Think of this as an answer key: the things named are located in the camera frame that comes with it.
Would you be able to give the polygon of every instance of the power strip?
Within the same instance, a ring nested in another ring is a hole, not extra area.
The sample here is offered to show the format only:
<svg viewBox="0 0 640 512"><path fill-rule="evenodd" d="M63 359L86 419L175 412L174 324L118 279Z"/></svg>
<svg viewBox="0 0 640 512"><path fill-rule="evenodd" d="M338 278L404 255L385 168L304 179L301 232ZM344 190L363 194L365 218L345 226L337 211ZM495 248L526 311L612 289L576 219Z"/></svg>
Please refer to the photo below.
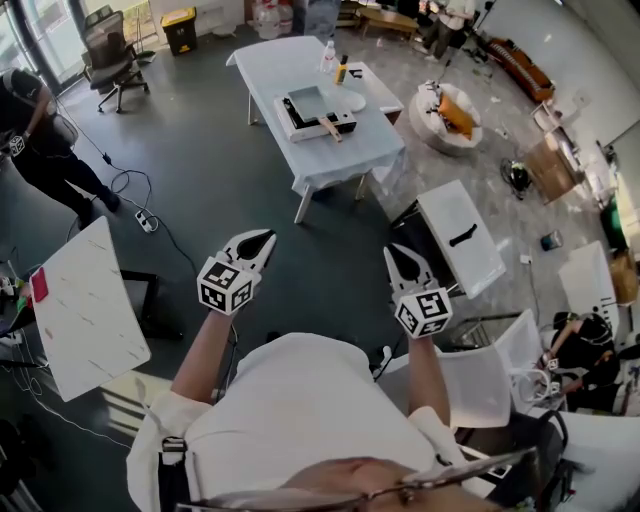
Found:
<svg viewBox="0 0 640 512"><path fill-rule="evenodd" d="M5 336L4 338L0 338L0 345L4 345L5 347L11 348L16 345L22 344L22 334L19 332L14 332Z"/></svg>
<svg viewBox="0 0 640 512"><path fill-rule="evenodd" d="M155 229L151 227L151 223L147 220L147 216L144 214L142 210L138 211L135 215L138 224L144 229L145 233L153 233Z"/></svg>

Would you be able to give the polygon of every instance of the bottle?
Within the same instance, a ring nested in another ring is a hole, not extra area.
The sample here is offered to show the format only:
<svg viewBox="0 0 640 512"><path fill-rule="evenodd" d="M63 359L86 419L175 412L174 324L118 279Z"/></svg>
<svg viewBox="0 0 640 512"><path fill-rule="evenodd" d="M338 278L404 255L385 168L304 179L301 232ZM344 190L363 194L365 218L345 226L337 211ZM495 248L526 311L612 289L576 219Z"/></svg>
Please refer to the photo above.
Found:
<svg viewBox="0 0 640 512"><path fill-rule="evenodd" d="M280 35L290 34L293 25L293 9L287 2L280 0L278 13L280 14Z"/></svg>
<svg viewBox="0 0 640 512"><path fill-rule="evenodd" d="M262 4L256 9L258 34L262 39L275 39L280 35L280 15L277 4Z"/></svg>
<svg viewBox="0 0 640 512"><path fill-rule="evenodd" d="M333 41L329 41L324 48L322 61L320 62L320 71L322 73L331 73L336 60L336 49L333 47Z"/></svg>
<svg viewBox="0 0 640 512"><path fill-rule="evenodd" d="M344 79L347 76L347 59L349 58L348 55L343 55L342 56L342 60L340 61L340 65L338 66L338 69L336 70L336 79L335 79L335 84L336 85L342 85L344 83Z"/></svg>

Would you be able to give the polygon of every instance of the red tag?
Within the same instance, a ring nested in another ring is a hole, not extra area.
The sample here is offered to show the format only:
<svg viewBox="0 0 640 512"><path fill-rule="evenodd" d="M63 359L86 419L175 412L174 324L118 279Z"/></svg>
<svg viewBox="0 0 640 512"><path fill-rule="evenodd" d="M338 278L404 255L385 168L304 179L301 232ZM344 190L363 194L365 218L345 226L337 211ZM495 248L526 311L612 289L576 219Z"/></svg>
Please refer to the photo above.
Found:
<svg viewBox="0 0 640 512"><path fill-rule="evenodd" d="M44 277L44 268L40 267L38 271L31 276L31 286L33 288L33 298L36 302L41 302L49 295L47 280Z"/></svg>

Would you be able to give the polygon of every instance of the white wall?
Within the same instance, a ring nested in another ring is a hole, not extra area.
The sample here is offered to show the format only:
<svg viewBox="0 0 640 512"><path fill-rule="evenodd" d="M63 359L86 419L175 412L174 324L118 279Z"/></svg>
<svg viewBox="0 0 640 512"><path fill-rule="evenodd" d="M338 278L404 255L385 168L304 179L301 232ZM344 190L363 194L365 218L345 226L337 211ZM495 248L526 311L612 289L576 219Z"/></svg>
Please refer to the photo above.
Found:
<svg viewBox="0 0 640 512"><path fill-rule="evenodd" d="M576 93L586 93L590 104L570 125L579 144L608 144L640 119L640 91L570 9L554 0L498 0L482 30L512 39L556 83L565 117L577 110Z"/></svg>
<svg viewBox="0 0 640 512"><path fill-rule="evenodd" d="M640 14L629 0L574 0L587 24L640 89Z"/></svg>

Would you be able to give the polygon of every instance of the office chair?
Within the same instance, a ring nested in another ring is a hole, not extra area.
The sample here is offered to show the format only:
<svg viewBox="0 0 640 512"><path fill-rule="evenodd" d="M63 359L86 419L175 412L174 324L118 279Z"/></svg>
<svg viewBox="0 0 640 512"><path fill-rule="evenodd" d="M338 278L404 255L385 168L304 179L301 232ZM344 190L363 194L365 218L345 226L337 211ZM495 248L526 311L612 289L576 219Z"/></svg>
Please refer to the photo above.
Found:
<svg viewBox="0 0 640 512"><path fill-rule="evenodd" d="M136 52L133 45L124 39L124 15L122 11L113 12L105 6L91 13L84 20L82 38L91 59L91 70L85 69L91 89L113 88L98 105L98 112L103 112L102 105L116 93L118 104L116 112L122 112L122 92L125 89L142 87L149 92L149 86L142 79L142 73L134 63Z"/></svg>

